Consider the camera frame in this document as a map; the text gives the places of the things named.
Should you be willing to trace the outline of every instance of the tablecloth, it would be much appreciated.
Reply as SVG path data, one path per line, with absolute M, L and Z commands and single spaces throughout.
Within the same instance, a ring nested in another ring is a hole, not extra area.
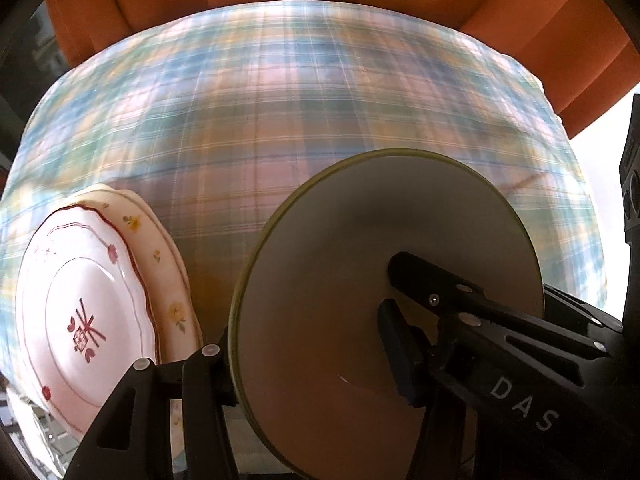
M 38 104 L 0 202 L 0 370 L 20 385 L 20 260 L 65 196 L 98 182 L 142 196 L 184 257 L 211 342 L 280 203 L 338 160 L 396 146 L 487 177 L 522 219 L 543 279 L 604 304 L 594 209 L 535 76 L 465 34 L 396 12 L 247 4 L 123 40 Z

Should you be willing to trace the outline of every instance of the orange fabric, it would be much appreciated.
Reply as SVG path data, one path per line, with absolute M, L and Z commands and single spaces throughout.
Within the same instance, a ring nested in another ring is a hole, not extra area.
M 140 30 L 200 10 L 267 0 L 47 0 L 75 66 Z M 640 81 L 640 56 L 601 0 L 334 0 L 397 10 L 469 34 L 543 83 L 569 137 Z

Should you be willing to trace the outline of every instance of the plate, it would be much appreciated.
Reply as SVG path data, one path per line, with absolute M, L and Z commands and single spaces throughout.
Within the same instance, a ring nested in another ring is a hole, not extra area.
M 37 229 L 20 264 L 16 323 L 41 400 L 80 439 L 131 363 L 158 362 L 148 295 L 117 229 L 69 206 Z
M 542 316 L 532 243 L 509 203 L 442 155 L 379 150 L 295 191 L 265 226 L 234 293 L 228 347 L 236 393 L 265 445 L 299 474 L 406 477 L 424 410 L 398 393 L 377 329 L 395 298 L 437 339 L 437 318 L 394 290 L 391 256 L 410 251 Z
M 104 184 L 73 194 L 67 203 L 81 203 L 100 210 L 108 221 L 119 227 L 136 257 L 149 294 L 160 340 L 160 362 L 186 359 L 200 348 L 202 333 L 191 306 L 182 257 L 151 208 L 132 191 L 115 190 Z M 171 402 L 170 421 L 175 458 L 184 449 L 179 399 Z

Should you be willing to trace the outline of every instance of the silver rivet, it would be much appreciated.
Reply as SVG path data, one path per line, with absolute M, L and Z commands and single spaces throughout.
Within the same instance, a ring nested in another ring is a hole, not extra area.
M 141 357 L 140 359 L 136 359 L 133 362 L 133 368 L 134 370 L 137 370 L 137 371 L 146 370 L 147 368 L 149 368 L 150 364 L 151 364 L 151 361 L 148 358 Z
M 220 347 L 218 345 L 206 345 L 202 347 L 202 355 L 204 357 L 213 357 L 214 355 L 218 355 L 220 353 Z
M 469 326 L 482 325 L 482 321 L 480 321 L 480 318 L 478 316 L 474 316 L 473 314 L 470 314 L 468 312 L 460 312 L 460 314 L 458 314 L 458 317 L 460 318 L 460 321 L 462 321 L 465 325 L 469 325 Z

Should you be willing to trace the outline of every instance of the flower motif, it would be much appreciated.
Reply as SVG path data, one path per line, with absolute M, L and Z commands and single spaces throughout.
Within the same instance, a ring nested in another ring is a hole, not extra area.
M 122 219 L 127 223 L 129 229 L 136 232 L 140 227 L 140 215 L 138 216 L 123 216 Z
M 178 329 L 180 329 L 180 331 L 184 334 L 184 324 L 186 323 L 186 320 L 184 319 L 184 305 L 180 301 L 174 301 L 171 305 L 169 305 L 168 314 L 169 319 L 174 322 Z
M 109 255 L 109 259 L 112 264 L 115 264 L 118 261 L 118 251 L 116 250 L 116 246 L 111 244 L 107 247 L 107 254 Z

